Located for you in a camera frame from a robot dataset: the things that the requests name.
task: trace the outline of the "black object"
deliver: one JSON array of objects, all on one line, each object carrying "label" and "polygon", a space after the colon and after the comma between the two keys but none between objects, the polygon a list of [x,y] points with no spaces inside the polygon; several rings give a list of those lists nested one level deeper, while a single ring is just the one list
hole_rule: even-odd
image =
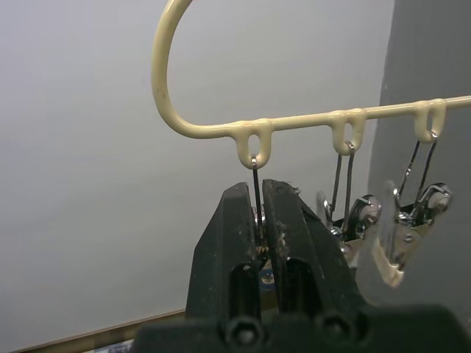
[{"label": "black object", "polygon": [[195,248],[187,320],[143,327],[132,352],[471,352],[440,306],[366,304],[337,240],[290,185],[264,180],[263,198],[280,315],[260,320],[256,226],[241,183]]}]

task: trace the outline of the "white wall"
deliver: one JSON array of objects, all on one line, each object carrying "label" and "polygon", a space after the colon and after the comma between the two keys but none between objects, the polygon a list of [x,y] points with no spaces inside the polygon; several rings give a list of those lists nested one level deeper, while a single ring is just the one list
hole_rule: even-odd
[{"label": "white wall", "polygon": [[[0,1],[0,352],[183,308],[222,191],[251,179],[231,139],[190,140],[160,120],[149,60],[163,8]],[[195,1],[172,48],[171,97],[202,124],[375,105],[392,8]],[[353,196],[366,191],[374,128]],[[331,194],[328,128],[273,144],[261,177],[293,182],[311,205]]]}]

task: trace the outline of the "gray wall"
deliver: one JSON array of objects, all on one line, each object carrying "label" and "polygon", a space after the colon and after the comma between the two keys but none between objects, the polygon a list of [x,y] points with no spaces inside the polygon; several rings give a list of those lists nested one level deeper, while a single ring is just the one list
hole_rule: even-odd
[{"label": "gray wall", "polygon": [[[471,94],[471,2],[397,0],[380,103]],[[423,242],[398,290],[363,290],[386,303],[439,302],[471,329],[470,156],[471,111],[450,111],[428,175],[428,184],[446,182],[455,192],[452,209]],[[383,182],[398,185],[415,144],[413,119],[378,122],[369,191]],[[413,201],[429,145],[422,145],[403,197]]]},{"label": "gray wall", "polygon": [[[231,139],[184,138],[157,114],[150,57],[165,3],[0,1],[0,352],[184,308],[222,191],[251,180]],[[171,97],[201,124],[376,105],[392,8],[195,1],[171,50]],[[331,138],[278,132],[261,177],[314,205],[332,192]],[[339,200],[341,213],[343,188]]]}]

